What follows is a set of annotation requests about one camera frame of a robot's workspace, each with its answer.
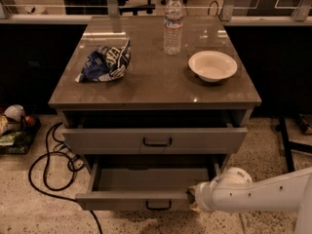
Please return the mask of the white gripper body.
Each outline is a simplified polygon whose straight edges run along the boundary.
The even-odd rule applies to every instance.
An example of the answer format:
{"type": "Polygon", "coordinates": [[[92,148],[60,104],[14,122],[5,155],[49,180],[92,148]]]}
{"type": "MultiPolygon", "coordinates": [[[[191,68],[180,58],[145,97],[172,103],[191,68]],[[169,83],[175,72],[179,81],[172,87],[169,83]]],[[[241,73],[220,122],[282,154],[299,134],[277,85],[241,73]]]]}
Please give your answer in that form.
{"type": "Polygon", "coordinates": [[[195,186],[195,203],[198,210],[203,213],[215,210],[213,191],[209,182],[201,182],[195,186]]]}

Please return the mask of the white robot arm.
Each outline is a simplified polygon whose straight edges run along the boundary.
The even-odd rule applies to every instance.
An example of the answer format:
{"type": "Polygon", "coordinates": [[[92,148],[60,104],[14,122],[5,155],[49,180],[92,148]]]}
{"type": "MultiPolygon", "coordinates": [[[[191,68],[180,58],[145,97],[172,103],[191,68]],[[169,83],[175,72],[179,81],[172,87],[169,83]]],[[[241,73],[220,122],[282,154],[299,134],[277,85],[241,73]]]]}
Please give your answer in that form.
{"type": "Polygon", "coordinates": [[[244,170],[230,168],[190,186],[187,194],[196,212],[297,212],[294,234],[312,233],[312,168],[257,182],[244,170]]]}

